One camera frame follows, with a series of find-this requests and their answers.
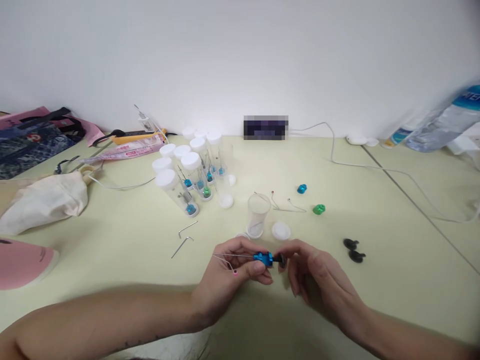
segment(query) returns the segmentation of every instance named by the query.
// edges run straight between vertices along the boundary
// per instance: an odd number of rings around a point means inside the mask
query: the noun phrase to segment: forearm
[[[475,349],[449,337],[375,313],[361,344],[384,360],[471,360]]]
[[[26,315],[0,334],[0,355],[14,344],[27,359],[99,359],[201,329],[188,292],[98,293]]]

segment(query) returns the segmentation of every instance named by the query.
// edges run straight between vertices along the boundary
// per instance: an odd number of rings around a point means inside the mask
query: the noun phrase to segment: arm
[[[474,359],[475,349],[471,347],[369,309],[329,253],[298,239],[286,243],[275,256],[279,253],[289,258],[288,278],[293,294],[300,294],[308,303],[305,277],[312,276],[335,324],[375,356],[385,360]]]
[[[244,237],[215,247],[215,253],[266,252]],[[33,311],[0,334],[0,359],[93,360],[130,347],[213,325],[249,279],[272,277],[261,261],[227,263],[212,257],[192,292],[112,291]]]

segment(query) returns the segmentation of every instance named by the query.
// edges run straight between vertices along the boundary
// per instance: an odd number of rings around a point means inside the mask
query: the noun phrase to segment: green lock
[[[208,186],[205,186],[203,188],[203,196],[206,198],[209,198],[211,194],[212,194],[212,190],[210,190]]]
[[[317,206],[315,206],[312,210],[315,214],[317,215],[322,215],[322,213],[325,212],[325,205],[323,204],[318,204]]]

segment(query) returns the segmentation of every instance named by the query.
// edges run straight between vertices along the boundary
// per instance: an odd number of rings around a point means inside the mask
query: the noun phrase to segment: power cord
[[[406,175],[410,178],[410,180],[415,184],[415,186],[417,187],[418,190],[420,190],[420,192],[422,193],[422,195],[425,197],[425,199],[428,201],[428,203],[430,204],[430,206],[435,210],[437,211],[441,216],[443,216],[444,218],[438,218],[438,220],[443,220],[443,221],[447,221],[447,222],[452,222],[452,223],[460,223],[460,224],[467,224],[467,223],[471,223],[473,221],[475,221],[479,215],[480,215],[480,204],[478,205],[478,208],[476,210],[476,213],[475,215],[469,219],[469,220],[456,220],[456,219],[449,219],[447,218],[447,216],[445,216],[433,203],[432,201],[430,200],[429,196],[425,193],[425,191],[421,188],[421,186],[419,185],[419,183],[414,179],[414,177],[412,175],[410,175],[409,173],[407,172],[404,172],[404,171],[400,171],[400,170],[395,170],[395,169],[389,169],[389,168],[385,168],[385,167],[379,167],[379,166],[373,166],[373,165],[360,165],[360,164],[351,164],[351,163],[346,163],[346,162],[340,162],[340,161],[335,161],[334,160],[334,151],[335,151],[335,132],[334,130],[332,129],[332,127],[327,123],[327,122],[319,122],[315,125],[312,125],[312,126],[309,126],[307,128],[304,128],[304,129],[292,129],[290,130],[291,132],[303,132],[303,131],[306,131],[306,130],[310,130],[312,128],[315,128],[319,125],[326,125],[330,131],[331,131],[331,135],[332,135],[332,143],[331,143],[331,152],[330,152],[330,161],[334,164],[338,164],[338,165],[346,165],[346,166],[353,166],[353,167],[358,167],[358,168],[370,168],[370,169],[378,169],[378,170],[382,170],[382,171],[388,171],[388,172],[393,172],[393,173],[399,173],[399,174],[403,174],[403,175]]]
[[[101,171],[104,167],[104,162],[102,161],[101,162],[101,165],[98,169],[96,169],[95,171],[92,171],[92,173],[90,175],[88,175],[88,177],[90,179],[92,179],[94,182],[96,182],[97,184],[100,184],[101,186],[103,186],[105,189],[111,189],[111,190],[122,190],[122,189],[130,189],[130,188],[138,188],[138,187],[141,187],[143,185],[146,185],[148,184],[149,182],[151,182],[152,180],[154,180],[155,178],[152,177],[150,180],[144,182],[144,183],[141,183],[141,184],[137,184],[137,185],[130,185],[130,186],[119,186],[119,187],[114,187],[114,186],[107,186],[103,183],[101,183],[99,180],[97,180],[96,178],[94,178],[92,175],[95,174],[96,172],[98,171]]]

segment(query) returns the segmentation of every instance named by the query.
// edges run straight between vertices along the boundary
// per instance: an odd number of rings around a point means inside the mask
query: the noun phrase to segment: pink paper
[[[26,111],[26,112],[19,112],[16,114],[4,115],[0,116],[0,130],[10,128],[14,125],[21,124],[22,119],[31,118],[31,117],[42,117],[45,115],[50,114],[50,111],[45,107],[37,107],[34,110]],[[100,129],[92,122],[80,119],[78,117],[74,117],[69,115],[70,118],[76,119],[80,121],[82,127],[85,129],[85,139],[87,145],[90,147],[94,143],[95,140],[104,136],[104,133],[100,131]],[[62,128],[64,126],[72,125],[73,123],[70,120],[63,120],[63,121],[53,121],[58,128]]]

